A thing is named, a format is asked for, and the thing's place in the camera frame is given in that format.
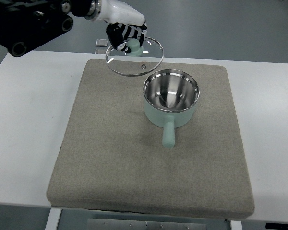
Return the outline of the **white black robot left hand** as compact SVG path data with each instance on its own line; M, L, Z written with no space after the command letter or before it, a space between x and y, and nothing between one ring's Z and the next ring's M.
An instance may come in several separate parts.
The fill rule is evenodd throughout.
M99 0L97 20L108 23L106 34L114 49L130 53L129 39L137 39L141 46L147 34L146 19L132 6L119 0Z

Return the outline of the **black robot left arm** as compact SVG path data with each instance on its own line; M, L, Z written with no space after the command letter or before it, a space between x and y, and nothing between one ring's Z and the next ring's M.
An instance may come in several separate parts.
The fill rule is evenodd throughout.
M73 18L95 18L99 0L0 0L0 45L20 57L67 33Z

